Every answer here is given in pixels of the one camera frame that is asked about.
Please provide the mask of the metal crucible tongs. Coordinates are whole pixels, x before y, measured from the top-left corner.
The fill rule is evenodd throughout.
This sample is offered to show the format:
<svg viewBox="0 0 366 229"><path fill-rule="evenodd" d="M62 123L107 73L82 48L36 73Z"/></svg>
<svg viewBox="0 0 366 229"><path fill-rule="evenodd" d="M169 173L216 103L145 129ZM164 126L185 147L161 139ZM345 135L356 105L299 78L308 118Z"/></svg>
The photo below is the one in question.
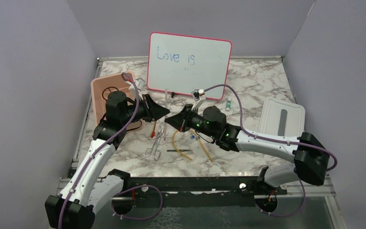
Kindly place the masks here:
<svg viewBox="0 0 366 229"><path fill-rule="evenodd" d="M152 147L148 147L145 149L143 153L143 157L147 158L152 155L154 161L158 161L161 157L161 151L158 149L161 137L164 133L164 127L160 127L158 131L154 134L155 141Z"/></svg>

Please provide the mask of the black wire tripod stand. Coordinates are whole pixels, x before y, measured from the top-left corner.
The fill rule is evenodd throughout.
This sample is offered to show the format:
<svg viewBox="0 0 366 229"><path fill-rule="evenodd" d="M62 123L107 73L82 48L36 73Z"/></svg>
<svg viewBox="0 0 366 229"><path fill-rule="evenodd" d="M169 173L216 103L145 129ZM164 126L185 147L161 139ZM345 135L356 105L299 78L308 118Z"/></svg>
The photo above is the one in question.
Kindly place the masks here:
<svg viewBox="0 0 366 229"><path fill-rule="evenodd" d="M106 87L103 91L102 91L102 99L107 101L108 100L108 96L113 93L113 92L117 92L120 91L117 87L114 86L109 86Z"/></svg>

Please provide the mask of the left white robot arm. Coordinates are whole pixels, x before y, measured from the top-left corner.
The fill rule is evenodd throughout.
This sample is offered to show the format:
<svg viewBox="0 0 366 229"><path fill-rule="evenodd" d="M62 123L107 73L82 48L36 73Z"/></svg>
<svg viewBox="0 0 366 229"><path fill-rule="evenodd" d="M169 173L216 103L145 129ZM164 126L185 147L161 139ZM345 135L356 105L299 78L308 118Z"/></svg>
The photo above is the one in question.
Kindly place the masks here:
<svg viewBox="0 0 366 229"><path fill-rule="evenodd" d="M127 134L131 123L157 121L170 110L157 104L149 94L135 100L122 91L111 92L105 103L105 114L94 129L89 152L75 174L56 195L48 196L45 209L49 225L55 229L90 229L96 212L112 194L125 196L130 192L128 180L116 175L106 178L94 190L102 169Z"/></svg>

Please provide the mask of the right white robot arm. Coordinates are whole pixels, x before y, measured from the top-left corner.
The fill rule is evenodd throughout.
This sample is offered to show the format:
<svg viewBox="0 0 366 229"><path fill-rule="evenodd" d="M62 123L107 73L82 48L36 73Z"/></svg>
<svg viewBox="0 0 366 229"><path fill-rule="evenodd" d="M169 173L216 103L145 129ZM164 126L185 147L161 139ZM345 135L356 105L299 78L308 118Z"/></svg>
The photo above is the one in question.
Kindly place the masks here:
<svg viewBox="0 0 366 229"><path fill-rule="evenodd" d="M250 132L228 123L226 115L216 106L207 107L199 115L187 104L180 113L165 121L180 132L198 131L225 151L256 152L285 160L280 166L262 170L256 181L256 189L262 194L297 180L315 186L324 184L329 153L311 133L285 137Z"/></svg>

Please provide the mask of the pink plastic bin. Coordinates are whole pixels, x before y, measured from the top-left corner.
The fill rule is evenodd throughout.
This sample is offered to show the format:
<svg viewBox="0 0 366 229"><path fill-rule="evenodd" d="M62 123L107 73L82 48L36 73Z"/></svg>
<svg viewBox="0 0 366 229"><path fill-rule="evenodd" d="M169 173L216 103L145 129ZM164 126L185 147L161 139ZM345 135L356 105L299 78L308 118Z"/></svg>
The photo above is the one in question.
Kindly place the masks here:
<svg viewBox="0 0 366 229"><path fill-rule="evenodd" d="M135 98L135 95L130 92L129 87L130 84L122 78L122 73L101 76L92 80L92 108L96 125L99 124L100 119L106 112L105 103L111 92L119 90L126 93L127 97L131 99Z"/></svg>

